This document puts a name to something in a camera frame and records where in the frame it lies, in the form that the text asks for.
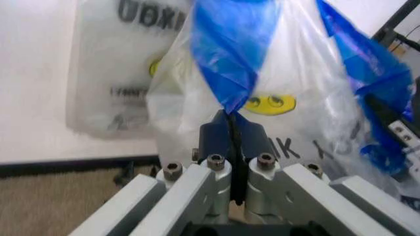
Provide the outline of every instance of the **metal cylinder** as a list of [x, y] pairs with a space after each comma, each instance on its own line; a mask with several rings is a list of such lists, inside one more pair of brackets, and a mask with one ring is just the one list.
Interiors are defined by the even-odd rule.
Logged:
[[266, 224], [277, 222], [280, 223], [281, 219], [277, 216], [274, 209], [277, 209], [274, 203], [259, 190], [258, 185], [262, 179], [273, 179], [276, 171], [280, 170], [280, 165], [274, 160], [273, 163], [261, 166], [260, 157], [252, 159], [249, 162], [248, 183], [245, 197], [245, 217], [251, 223]]
[[[209, 168], [214, 163], [203, 161], [200, 165]], [[230, 189], [232, 177], [232, 165], [223, 160], [223, 169], [214, 171], [216, 178], [217, 195], [210, 207], [204, 223], [227, 223], [229, 214]]]

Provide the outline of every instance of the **translucent plastic bag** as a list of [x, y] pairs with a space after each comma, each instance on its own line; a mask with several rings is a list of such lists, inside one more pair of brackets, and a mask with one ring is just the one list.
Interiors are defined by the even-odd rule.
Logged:
[[[247, 47], [243, 50], [244, 55], [237, 55], [236, 60], [230, 60], [227, 64], [230, 68], [238, 65], [238, 73], [229, 74], [232, 72], [228, 69], [224, 77], [232, 75], [238, 78], [238, 74], [246, 71], [248, 74], [243, 78], [254, 76], [256, 81], [257, 76], [252, 73], [258, 73], [255, 88], [250, 86], [250, 89], [254, 89], [254, 96], [290, 95], [297, 103], [292, 111], [279, 116], [263, 116], [242, 109], [241, 113], [247, 119], [262, 124], [266, 130], [281, 132], [279, 129], [287, 127], [309, 139], [321, 136], [334, 141], [350, 135], [357, 123], [359, 111], [337, 46], [326, 33], [315, 1], [196, 1], [184, 28], [159, 65], [148, 93], [150, 120], [158, 130], [157, 145], [163, 161], [175, 159], [187, 163], [191, 149], [198, 146], [200, 125], [211, 121], [217, 110], [222, 108], [220, 104], [234, 110], [248, 99], [246, 93], [249, 88], [243, 89], [241, 85], [227, 89], [221, 96], [216, 94], [215, 97], [210, 89], [214, 87], [207, 85], [206, 80], [208, 82], [209, 79], [203, 77], [200, 58], [197, 59], [198, 50], [204, 48], [207, 51], [201, 54], [208, 57], [201, 58], [201, 61], [213, 60], [214, 70], [223, 69], [222, 66], [226, 65], [223, 59], [229, 53], [217, 51], [206, 41], [208, 39], [202, 40], [197, 26], [193, 24], [196, 10], [214, 7], [212, 10], [215, 11], [220, 6], [226, 11], [220, 11], [217, 16], [220, 22], [214, 24], [232, 24], [229, 28], [232, 29], [232, 38], [225, 40], [238, 49]], [[267, 8], [270, 11], [268, 16], [264, 12]], [[232, 12], [229, 11], [231, 9], [237, 9], [237, 14], [242, 12], [243, 18], [255, 13], [255, 19], [234, 22], [231, 19]], [[241, 25], [244, 22], [252, 24], [260, 15], [267, 16], [265, 20], [269, 21], [269, 24], [261, 23], [265, 26], [262, 30], [272, 31], [257, 35], [272, 34], [270, 38], [261, 41], [259, 37], [250, 36], [253, 32], [247, 32], [247, 28]], [[258, 24], [251, 27], [259, 29]], [[247, 59], [252, 60], [245, 62], [247, 68], [243, 70], [241, 62]], [[220, 80], [221, 87], [228, 87], [225, 81]], [[229, 95], [235, 94], [236, 89], [242, 89], [244, 96], [236, 104], [225, 103], [224, 100], [229, 100]]]
[[102, 138], [142, 137], [151, 74], [189, 8], [190, 0], [79, 0], [68, 126]]
[[337, 16], [321, 0], [197, 0], [147, 95], [162, 162], [189, 165], [200, 126], [225, 109], [263, 125], [280, 163], [329, 156], [341, 165], [336, 177], [360, 175], [395, 195], [360, 157], [370, 127], [353, 92], [381, 74], [348, 72], [358, 60], [383, 66], [382, 51]]

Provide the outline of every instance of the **white wall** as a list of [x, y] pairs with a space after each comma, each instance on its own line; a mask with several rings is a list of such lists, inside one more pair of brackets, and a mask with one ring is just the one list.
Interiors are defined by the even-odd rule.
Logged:
[[406, 0], [327, 0], [369, 37], [405, 3]]

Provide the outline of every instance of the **hex socket screw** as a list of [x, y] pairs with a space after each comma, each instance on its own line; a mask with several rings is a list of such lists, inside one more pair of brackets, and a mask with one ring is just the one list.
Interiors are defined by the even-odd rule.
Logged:
[[225, 157], [219, 154], [211, 154], [207, 157], [207, 166], [214, 171], [225, 168]]
[[322, 174], [324, 173], [322, 168], [315, 163], [309, 163], [306, 164], [305, 167], [312, 172], [314, 175], [316, 175], [318, 178], [322, 178]]
[[169, 181], [176, 181], [182, 175], [182, 164], [174, 161], [163, 168], [163, 176]]
[[261, 153], [257, 157], [257, 165], [263, 170], [272, 170], [275, 164], [275, 157], [270, 153]]

